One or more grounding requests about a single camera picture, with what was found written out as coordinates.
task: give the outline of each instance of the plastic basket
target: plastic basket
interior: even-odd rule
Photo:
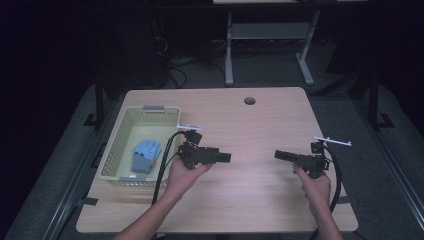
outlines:
[[[101,166],[101,179],[119,186],[154,186],[159,173],[160,162],[168,139],[177,131],[181,109],[172,106],[128,107],[119,123],[111,147],[105,151],[106,157]],[[143,140],[153,139],[160,142],[161,153],[149,174],[131,171],[133,148]],[[175,140],[169,156],[175,153]],[[166,185],[169,165],[165,170],[162,185]]]

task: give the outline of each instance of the round hole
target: round hole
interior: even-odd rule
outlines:
[[[252,97],[247,97],[244,99],[244,103],[246,103],[247,105],[253,105],[256,103],[256,100]]]

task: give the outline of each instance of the blue object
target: blue object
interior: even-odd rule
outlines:
[[[153,161],[160,154],[160,143],[155,140],[144,140],[137,144],[133,150],[131,171],[136,173],[149,173]]]

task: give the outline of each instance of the forearm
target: forearm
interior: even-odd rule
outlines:
[[[318,226],[319,239],[321,240],[342,240],[343,236],[331,215],[330,210],[323,210],[319,214],[314,214],[315,222]]]
[[[163,196],[131,225],[115,236],[118,239],[150,240],[179,198]]]

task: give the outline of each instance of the human hand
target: human hand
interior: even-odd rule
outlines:
[[[309,210],[312,215],[328,213],[330,211],[330,193],[331,181],[325,172],[317,179],[312,179],[306,172],[296,164],[293,164],[293,170],[302,181],[302,190],[306,193],[309,200]]]
[[[171,166],[168,178],[168,186],[166,187],[164,196],[180,200],[184,193],[190,189],[196,180],[209,171],[213,164],[203,164],[200,167],[189,170],[181,159],[177,159]]]

